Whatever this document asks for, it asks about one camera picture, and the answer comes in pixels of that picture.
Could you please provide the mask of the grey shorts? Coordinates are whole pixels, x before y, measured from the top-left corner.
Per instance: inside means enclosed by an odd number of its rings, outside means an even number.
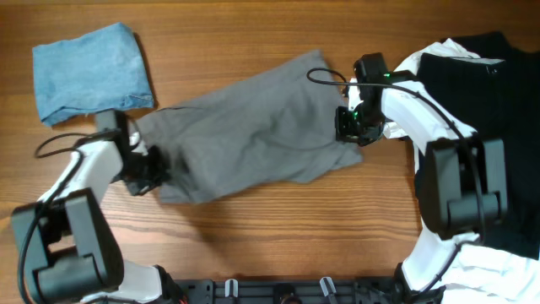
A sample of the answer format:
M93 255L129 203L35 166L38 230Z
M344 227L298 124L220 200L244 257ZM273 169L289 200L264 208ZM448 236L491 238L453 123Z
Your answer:
M166 204L209 203L262 183L311 182L356 165L356 144L339 142L334 116L338 89L312 83L319 50L221 90L140 118L143 140L163 155L170 175L160 189Z

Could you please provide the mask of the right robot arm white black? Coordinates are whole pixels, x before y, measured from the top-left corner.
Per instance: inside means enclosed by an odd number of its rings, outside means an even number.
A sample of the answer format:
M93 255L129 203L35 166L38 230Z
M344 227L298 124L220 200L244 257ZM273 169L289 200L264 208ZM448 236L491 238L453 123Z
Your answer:
M397 288L409 297L433 294L461 249L483 245L487 226L506 214L504 145L481 139L411 72L389 71L380 53L363 55L354 72L354 81L341 83L349 104L336 110L336 137L366 146L394 122L418 147L423 162L416 195L424 228L397 268Z

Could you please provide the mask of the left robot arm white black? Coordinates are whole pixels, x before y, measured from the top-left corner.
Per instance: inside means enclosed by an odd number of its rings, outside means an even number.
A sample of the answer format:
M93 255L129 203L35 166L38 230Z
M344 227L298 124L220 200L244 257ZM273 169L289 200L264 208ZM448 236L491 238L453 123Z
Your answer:
M185 297L160 266L123 259L100 208L110 184L133 196L161 185L159 150L131 133L128 115L96 114L96 133L80 133L71 161L37 202L11 215L19 250L18 288L26 303L182 303Z

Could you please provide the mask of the folded blue denim garment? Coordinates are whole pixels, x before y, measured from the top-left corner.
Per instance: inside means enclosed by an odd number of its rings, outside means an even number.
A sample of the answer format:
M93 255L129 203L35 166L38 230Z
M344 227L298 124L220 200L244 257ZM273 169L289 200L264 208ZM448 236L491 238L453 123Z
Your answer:
M154 106L143 55L123 23L35 46L32 55L35 104L47 127L108 109Z

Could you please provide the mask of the black garment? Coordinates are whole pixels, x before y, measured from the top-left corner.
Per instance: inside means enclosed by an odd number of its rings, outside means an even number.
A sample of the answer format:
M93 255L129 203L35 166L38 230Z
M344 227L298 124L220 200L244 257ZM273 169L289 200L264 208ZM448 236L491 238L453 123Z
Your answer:
M486 246L539 257L539 54L500 32L450 38L466 54L418 55L428 93L484 138L504 142L509 210L488 229Z

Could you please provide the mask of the white shirt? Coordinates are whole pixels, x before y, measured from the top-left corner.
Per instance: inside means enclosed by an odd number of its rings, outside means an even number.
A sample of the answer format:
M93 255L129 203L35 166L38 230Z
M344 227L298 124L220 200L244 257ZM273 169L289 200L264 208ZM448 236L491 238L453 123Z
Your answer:
M439 55L466 54L450 38L435 42L407 57L398 70L417 75L420 52ZM539 257L526 258L492 247L464 247L442 278L447 290L445 303L537 303L539 301Z

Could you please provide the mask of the black base rail with clips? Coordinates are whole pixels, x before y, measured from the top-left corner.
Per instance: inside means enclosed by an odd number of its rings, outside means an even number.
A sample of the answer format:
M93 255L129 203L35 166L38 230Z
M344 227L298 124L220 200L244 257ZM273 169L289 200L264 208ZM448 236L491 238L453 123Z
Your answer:
M385 304L441 303L446 289L423 293L410 290L391 277L357 280L178 280L185 294L183 303L196 304L279 304L288 296L301 303Z

